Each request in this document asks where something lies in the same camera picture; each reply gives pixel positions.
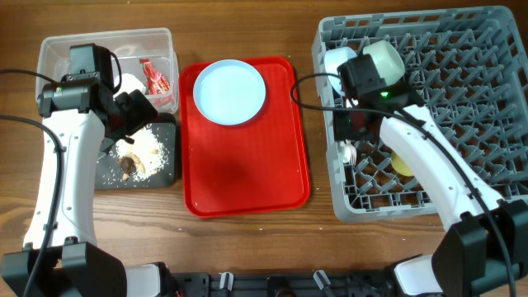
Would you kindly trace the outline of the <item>yellow cup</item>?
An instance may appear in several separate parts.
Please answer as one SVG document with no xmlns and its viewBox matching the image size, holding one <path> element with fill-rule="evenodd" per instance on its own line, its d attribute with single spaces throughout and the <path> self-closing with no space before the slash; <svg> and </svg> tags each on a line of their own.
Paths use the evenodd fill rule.
<svg viewBox="0 0 528 297">
<path fill-rule="evenodd" d="M 391 165 L 396 171 L 396 173 L 405 176 L 405 177 L 413 177 L 413 171 L 408 167 L 408 165 L 395 153 L 391 153 Z"/>
</svg>

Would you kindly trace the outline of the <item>light blue bowl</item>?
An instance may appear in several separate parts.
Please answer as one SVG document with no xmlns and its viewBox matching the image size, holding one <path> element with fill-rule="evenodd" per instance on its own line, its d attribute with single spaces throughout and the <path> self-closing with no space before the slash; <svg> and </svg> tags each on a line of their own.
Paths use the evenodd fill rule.
<svg viewBox="0 0 528 297">
<path fill-rule="evenodd" d="M 337 68 L 349 59 L 354 59 L 356 57 L 357 53 L 349 47 L 330 49 L 323 57 L 325 72 L 331 74 L 331 76 L 328 77 L 328 80 L 332 85 L 333 90 L 341 96 L 345 95 L 345 92 L 342 90 L 341 79 L 333 77 L 333 74 L 338 75 Z"/>
</svg>

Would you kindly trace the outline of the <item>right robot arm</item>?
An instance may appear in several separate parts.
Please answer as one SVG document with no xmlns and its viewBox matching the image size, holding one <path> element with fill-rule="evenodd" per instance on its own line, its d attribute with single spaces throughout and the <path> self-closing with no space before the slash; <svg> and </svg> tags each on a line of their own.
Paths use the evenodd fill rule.
<svg viewBox="0 0 528 297">
<path fill-rule="evenodd" d="M 527 275 L 527 204 L 506 202 L 478 176 L 441 133 L 422 98 L 401 83 L 402 74 L 381 74 L 388 55 L 340 59 L 331 72 L 356 105 L 341 110 L 340 141 L 379 140 L 410 168 L 436 206 L 445 236 L 429 256 L 396 264 L 403 294 L 478 296 L 502 285 L 510 294 Z"/>
</svg>

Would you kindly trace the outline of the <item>green bowl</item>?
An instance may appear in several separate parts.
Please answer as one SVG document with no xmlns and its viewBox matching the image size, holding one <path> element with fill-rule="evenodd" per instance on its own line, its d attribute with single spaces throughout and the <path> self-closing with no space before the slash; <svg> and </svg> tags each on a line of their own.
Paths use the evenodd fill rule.
<svg viewBox="0 0 528 297">
<path fill-rule="evenodd" d="M 379 76 L 388 86 L 394 85 L 405 74 L 405 65 L 398 51 L 386 40 L 366 46 L 362 54 L 368 54 Z"/>
</svg>

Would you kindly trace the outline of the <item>red snack wrapper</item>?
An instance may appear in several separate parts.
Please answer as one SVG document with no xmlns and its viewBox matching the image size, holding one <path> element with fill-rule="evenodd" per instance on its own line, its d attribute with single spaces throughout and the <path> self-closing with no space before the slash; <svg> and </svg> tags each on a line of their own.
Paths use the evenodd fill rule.
<svg viewBox="0 0 528 297">
<path fill-rule="evenodd" d="M 173 101 L 173 96 L 168 94 L 170 91 L 170 84 L 166 77 L 153 66 L 150 59 L 140 59 L 139 62 L 147 79 L 148 94 L 166 94 L 165 97 L 155 98 L 153 100 L 154 105 L 165 106 L 171 103 Z"/>
</svg>

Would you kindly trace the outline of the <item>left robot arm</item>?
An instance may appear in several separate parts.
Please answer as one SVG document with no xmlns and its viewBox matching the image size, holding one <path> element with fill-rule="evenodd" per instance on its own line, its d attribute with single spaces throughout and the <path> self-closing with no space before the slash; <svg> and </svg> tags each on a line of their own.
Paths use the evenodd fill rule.
<svg viewBox="0 0 528 297">
<path fill-rule="evenodd" d="M 18 296 L 179 296 L 162 262 L 125 267 L 97 246 L 97 159 L 115 142 L 165 119 L 141 91 L 122 92 L 117 56 L 95 44 L 70 48 L 70 71 L 38 96 L 45 149 L 40 187 L 22 249 L 3 255 L 1 275 Z"/>
</svg>

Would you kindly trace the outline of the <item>pink plastic fork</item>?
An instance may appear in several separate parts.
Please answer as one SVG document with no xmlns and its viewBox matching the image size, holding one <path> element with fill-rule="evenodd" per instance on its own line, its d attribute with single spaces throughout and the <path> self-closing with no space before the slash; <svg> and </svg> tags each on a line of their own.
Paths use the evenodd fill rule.
<svg viewBox="0 0 528 297">
<path fill-rule="evenodd" d="M 351 165 L 355 165 L 357 159 L 357 150 L 356 146 L 350 140 L 346 141 L 346 151 L 347 156 L 349 157 L 349 163 Z"/>
</svg>

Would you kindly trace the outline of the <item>white plastic spoon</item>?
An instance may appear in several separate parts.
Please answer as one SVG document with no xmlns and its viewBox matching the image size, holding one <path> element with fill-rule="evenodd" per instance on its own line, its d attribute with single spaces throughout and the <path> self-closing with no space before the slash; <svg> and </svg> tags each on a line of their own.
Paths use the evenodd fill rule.
<svg viewBox="0 0 528 297">
<path fill-rule="evenodd" d="M 351 149 L 349 144 L 345 141 L 340 141 L 338 144 L 339 153 L 342 155 L 342 161 L 344 163 L 349 163 L 351 160 Z"/>
</svg>

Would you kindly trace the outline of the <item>light blue plate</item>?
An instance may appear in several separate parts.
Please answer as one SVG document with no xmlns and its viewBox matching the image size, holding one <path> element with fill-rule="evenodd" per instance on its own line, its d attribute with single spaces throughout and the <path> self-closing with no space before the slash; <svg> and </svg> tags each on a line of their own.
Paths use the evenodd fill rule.
<svg viewBox="0 0 528 297">
<path fill-rule="evenodd" d="M 193 86 L 197 110 L 218 125 L 241 125 L 257 115 L 266 101 L 263 76 L 252 65 L 224 59 L 206 66 Z"/>
</svg>

